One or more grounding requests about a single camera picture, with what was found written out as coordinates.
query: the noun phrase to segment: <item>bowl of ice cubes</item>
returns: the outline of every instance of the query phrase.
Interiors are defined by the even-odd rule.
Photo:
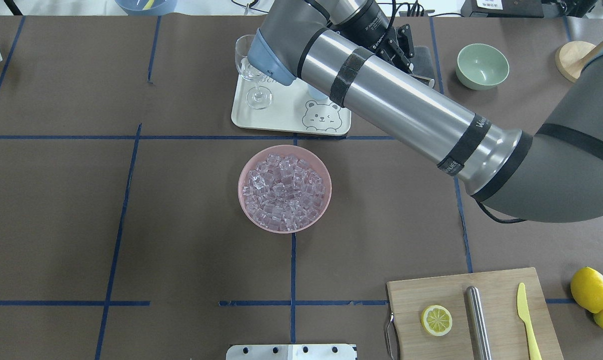
[[[278,234],[304,230],[331,202],[331,176],[317,155],[300,146],[277,145],[244,166],[237,196],[244,214],[258,227]]]

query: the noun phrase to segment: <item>plastic knife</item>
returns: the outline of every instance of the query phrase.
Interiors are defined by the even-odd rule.
[[[531,314],[528,312],[526,285],[524,285],[523,282],[519,283],[519,288],[517,289],[517,314],[519,315],[519,319],[526,325],[526,337],[528,338],[528,354],[530,355],[530,360],[542,360],[542,354],[540,354],[537,340],[535,340],[535,333],[533,332]]]

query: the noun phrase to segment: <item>wine glass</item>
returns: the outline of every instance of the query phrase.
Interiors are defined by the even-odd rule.
[[[249,63],[249,49],[255,39],[255,35],[244,35],[235,43],[235,65],[237,71],[247,82],[255,83],[255,87],[249,89],[246,94],[246,102],[252,109],[266,109],[273,102],[273,93],[263,86],[260,81],[267,76]]]

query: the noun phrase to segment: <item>wooden cutting board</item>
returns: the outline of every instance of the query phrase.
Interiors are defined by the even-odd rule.
[[[519,283],[526,285],[532,328],[542,359],[563,360],[535,268],[388,282],[402,360],[474,359],[464,297],[471,285],[480,291],[492,358],[527,360],[526,329],[517,316]],[[452,315],[452,329],[446,335],[432,336],[423,330],[421,313],[429,305],[441,305]]]

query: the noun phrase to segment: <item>blue bowl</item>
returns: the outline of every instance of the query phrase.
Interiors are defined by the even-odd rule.
[[[119,7],[132,16],[161,16],[170,14],[175,10],[178,0],[155,0],[155,3],[148,10],[144,10],[144,6],[148,0],[114,0]]]

